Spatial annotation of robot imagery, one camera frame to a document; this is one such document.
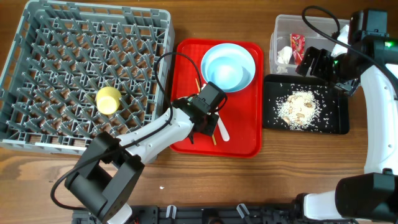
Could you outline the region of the white napkin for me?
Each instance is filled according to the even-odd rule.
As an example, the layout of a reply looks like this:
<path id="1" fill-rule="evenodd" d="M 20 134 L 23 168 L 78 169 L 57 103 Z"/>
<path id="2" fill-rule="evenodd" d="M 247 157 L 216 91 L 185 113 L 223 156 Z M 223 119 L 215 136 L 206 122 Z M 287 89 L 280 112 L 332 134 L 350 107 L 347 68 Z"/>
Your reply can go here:
<path id="1" fill-rule="evenodd" d="M 292 57 L 292 48 L 290 46 L 283 47 L 277 52 L 277 62 L 281 64 L 289 64 Z"/>

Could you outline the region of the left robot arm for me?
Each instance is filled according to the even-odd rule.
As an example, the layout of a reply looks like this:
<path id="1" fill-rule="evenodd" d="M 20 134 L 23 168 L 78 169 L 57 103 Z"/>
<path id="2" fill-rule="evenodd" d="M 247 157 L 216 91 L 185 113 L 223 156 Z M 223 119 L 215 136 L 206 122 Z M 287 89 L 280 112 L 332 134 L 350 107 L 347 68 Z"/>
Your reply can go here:
<path id="1" fill-rule="evenodd" d="M 65 187 L 102 223 L 126 223 L 127 204 L 144 167 L 161 151 L 195 133 L 212 135 L 220 99 L 192 95 L 175 100 L 155 121 L 116 138 L 97 135 L 74 168 Z"/>

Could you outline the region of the wooden chopstick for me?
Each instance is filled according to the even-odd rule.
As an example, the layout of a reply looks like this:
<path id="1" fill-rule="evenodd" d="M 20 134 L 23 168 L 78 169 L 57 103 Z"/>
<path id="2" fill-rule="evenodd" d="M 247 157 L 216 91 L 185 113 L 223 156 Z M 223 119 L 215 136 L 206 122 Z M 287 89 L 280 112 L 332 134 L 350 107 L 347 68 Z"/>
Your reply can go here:
<path id="1" fill-rule="evenodd" d="M 201 87 L 200 87 L 200 84 L 198 82 L 198 79 L 195 79 L 195 83 L 196 83 L 198 92 L 200 92 L 201 91 Z M 212 141 L 213 141 L 213 145 L 216 146 L 216 139 L 215 139 L 214 135 L 212 135 L 211 138 L 212 138 Z"/>

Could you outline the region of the yellow cup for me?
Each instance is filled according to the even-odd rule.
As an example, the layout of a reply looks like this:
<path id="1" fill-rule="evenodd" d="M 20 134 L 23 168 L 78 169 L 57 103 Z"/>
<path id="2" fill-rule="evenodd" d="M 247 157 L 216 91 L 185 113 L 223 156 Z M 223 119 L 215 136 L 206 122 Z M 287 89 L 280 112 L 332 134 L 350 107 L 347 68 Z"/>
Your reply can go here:
<path id="1" fill-rule="evenodd" d="M 120 105 L 121 93 L 114 87 L 101 88 L 96 94 L 96 106 L 100 113 L 111 115 L 115 113 Z"/>

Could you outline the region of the red snack wrapper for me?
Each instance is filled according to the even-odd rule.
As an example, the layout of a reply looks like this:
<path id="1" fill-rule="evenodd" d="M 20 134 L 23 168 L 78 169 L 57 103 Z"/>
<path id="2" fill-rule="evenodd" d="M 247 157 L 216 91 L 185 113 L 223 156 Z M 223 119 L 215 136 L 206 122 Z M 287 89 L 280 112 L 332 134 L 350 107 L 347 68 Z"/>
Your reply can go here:
<path id="1" fill-rule="evenodd" d="M 301 34 L 291 34 L 290 46 L 292 48 L 294 64 L 299 65 L 302 62 L 304 56 L 305 36 Z"/>

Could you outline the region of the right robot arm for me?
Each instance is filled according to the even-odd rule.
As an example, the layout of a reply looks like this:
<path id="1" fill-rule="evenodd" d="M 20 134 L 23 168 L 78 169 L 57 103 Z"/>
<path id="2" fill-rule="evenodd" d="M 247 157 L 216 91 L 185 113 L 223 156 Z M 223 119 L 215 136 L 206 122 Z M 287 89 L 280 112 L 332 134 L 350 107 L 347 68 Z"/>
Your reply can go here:
<path id="1" fill-rule="evenodd" d="M 368 152 L 362 175 L 341 179 L 335 190 L 302 194 L 300 214 L 313 222 L 358 219 L 397 223 L 397 39 L 387 33 L 387 12 L 354 12 L 348 41 L 328 35 L 302 20 L 316 33 L 345 47 L 336 57 L 309 47 L 296 72 L 310 74 L 352 95 L 361 86 L 366 100 Z"/>

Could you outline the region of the light blue bowl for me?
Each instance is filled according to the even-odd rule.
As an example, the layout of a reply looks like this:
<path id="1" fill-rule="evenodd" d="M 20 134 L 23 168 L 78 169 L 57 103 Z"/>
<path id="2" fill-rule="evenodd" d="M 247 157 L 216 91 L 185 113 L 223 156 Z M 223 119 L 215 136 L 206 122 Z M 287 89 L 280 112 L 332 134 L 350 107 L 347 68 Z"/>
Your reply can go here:
<path id="1" fill-rule="evenodd" d="M 256 74 L 254 57 L 248 50 L 232 43 L 210 48 L 201 60 L 201 74 L 226 93 L 245 89 Z"/>

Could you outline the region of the white plastic fork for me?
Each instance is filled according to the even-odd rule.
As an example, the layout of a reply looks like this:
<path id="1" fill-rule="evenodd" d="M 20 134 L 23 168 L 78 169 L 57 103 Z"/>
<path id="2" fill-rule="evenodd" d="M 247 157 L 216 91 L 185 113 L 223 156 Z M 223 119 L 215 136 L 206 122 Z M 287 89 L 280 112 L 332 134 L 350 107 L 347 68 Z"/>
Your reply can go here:
<path id="1" fill-rule="evenodd" d="M 219 116 L 217 125 L 219 127 L 219 131 L 221 134 L 221 138 L 224 142 L 228 142 L 230 140 L 230 136 L 229 133 L 224 125 L 224 122 L 222 121 L 221 117 Z"/>

